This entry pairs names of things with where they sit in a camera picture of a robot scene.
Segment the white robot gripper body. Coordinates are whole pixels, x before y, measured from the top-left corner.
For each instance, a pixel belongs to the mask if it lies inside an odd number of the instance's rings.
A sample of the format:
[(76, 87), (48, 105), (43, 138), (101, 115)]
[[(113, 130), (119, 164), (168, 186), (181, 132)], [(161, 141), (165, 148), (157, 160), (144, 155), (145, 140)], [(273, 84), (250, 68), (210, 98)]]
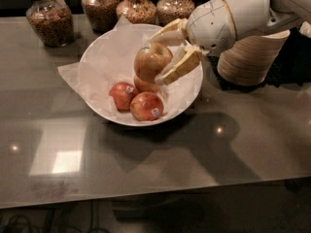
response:
[(210, 0), (191, 13), (186, 24), (189, 41), (205, 55), (220, 56), (236, 41), (235, 25), (225, 0)]

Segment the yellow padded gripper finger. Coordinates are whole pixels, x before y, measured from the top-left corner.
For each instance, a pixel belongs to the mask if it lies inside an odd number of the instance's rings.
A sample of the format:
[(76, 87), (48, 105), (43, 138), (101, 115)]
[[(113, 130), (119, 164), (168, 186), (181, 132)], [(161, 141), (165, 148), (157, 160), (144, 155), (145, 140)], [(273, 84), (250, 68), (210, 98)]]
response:
[(203, 53), (199, 47), (181, 44), (171, 62), (155, 76), (159, 85), (169, 85), (194, 70), (201, 62)]
[(177, 18), (169, 22), (152, 35), (146, 41), (146, 45), (154, 43), (159, 43), (167, 47), (180, 46), (181, 44), (185, 45), (188, 37), (186, 30), (187, 22), (188, 20), (186, 18)]

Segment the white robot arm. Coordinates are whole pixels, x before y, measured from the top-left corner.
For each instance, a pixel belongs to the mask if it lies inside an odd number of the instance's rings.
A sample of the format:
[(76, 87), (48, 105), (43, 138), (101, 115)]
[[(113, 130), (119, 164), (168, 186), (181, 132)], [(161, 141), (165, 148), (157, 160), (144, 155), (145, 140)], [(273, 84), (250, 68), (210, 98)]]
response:
[(219, 56), (247, 37), (279, 33), (304, 21), (311, 22), (311, 0), (210, 0), (149, 39), (169, 46), (190, 42), (179, 46), (155, 82), (174, 83), (195, 69), (204, 55)]

